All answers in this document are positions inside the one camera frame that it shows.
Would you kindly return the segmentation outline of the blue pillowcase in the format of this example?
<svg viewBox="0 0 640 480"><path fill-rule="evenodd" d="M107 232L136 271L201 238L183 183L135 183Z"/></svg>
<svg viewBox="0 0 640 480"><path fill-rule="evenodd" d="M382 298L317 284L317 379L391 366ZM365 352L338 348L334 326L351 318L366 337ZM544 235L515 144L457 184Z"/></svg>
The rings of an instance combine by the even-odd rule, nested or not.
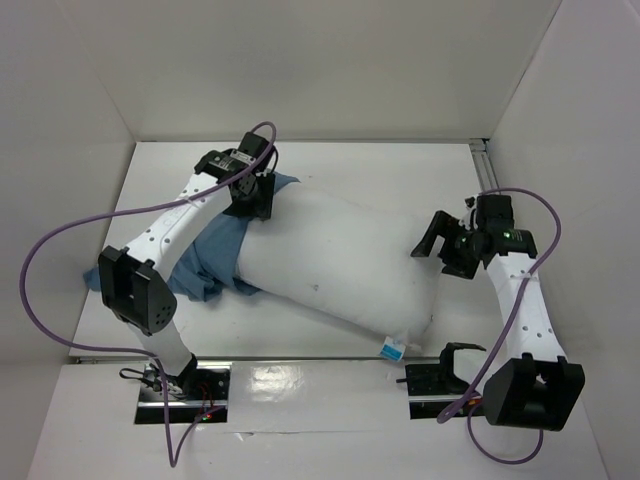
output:
<svg viewBox="0 0 640 480"><path fill-rule="evenodd" d="M182 251L166 283L175 295L206 303L225 289L252 296L259 288L240 278L238 260L241 247L254 222L223 213L215 216L194 241Z"/></svg>

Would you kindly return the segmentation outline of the white pillow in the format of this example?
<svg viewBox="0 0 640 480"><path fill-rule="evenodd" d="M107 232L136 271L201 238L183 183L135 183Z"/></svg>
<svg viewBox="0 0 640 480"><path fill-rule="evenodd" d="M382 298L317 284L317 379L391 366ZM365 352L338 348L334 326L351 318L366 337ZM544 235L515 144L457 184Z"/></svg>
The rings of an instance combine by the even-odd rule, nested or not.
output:
<svg viewBox="0 0 640 480"><path fill-rule="evenodd" d="M415 258L424 225L291 183L272 216L249 222L236 272L267 293L419 348L441 263Z"/></svg>

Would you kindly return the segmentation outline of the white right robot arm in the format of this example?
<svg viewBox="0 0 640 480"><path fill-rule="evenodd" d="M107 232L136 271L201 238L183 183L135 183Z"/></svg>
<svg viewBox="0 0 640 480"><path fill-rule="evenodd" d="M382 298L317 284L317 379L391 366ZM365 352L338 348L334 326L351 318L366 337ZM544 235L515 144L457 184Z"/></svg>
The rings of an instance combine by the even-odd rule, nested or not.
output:
<svg viewBox="0 0 640 480"><path fill-rule="evenodd" d="M484 269L503 327L491 349L450 342L442 350L438 384L461 396L437 420L447 422L479 395L491 425L560 431L585 385L585 373L568 360L545 305L538 270L550 254L540 253L533 234L517 227L509 193L489 191L465 203L461 219L437 211L411 254L435 255L443 274L462 279Z"/></svg>

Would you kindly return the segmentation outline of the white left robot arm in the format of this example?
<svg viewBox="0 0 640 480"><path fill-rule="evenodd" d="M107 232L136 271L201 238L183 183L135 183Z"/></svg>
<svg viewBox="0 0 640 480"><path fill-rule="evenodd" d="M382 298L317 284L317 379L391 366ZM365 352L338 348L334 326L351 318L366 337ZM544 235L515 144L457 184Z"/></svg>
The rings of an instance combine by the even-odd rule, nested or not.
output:
<svg viewBox="0 0 640 480"><path fill-rule="evenodd" d="M195 165L174 206L122 248L107 246L98 258L103 304L138 336L164 371L163 389L189 397L203 379L194 354L173 322L177 299L169 279L181 256L218 215L267 220L271 216L276 154L274 138L251 130L238 147L212 150Z"/></svg>

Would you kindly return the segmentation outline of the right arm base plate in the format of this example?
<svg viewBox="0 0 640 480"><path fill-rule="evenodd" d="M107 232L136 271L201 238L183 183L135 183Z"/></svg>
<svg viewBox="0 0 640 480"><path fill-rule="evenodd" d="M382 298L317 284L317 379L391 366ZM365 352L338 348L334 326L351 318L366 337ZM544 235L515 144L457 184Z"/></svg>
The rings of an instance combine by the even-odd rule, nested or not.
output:
<svg viewBox="0 0 640 480"><path fill-rule="evenodd" d="M407 387L412 419L437 418L442 410L463 397L475 379L481 364L462 361L459 364L440 360L438 363L410 363L405 366L405 377L397 383ZM489 368L474 394L455 412L453 417L483 416L491 425L505 425L494 412L492 404L482 402L483 388L494 368Z"/></svg>

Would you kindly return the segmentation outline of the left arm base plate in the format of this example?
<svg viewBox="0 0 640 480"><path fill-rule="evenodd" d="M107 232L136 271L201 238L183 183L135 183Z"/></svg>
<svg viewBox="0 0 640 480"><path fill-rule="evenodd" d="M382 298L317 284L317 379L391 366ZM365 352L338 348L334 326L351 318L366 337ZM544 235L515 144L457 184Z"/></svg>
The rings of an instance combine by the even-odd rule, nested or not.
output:
<svg viewBox="0 0 640 480"><path fill-rule="evenodd" d="M120 377L140 383L134 423L160 425L164 423L164 391L160 374L153 364L143 370L125 369ZM202 423L226 423L231 383L231 365L204 364L198 370L193 386L184 391L168 383L168 410L170 424L190 424L198 416Z"/></svg>

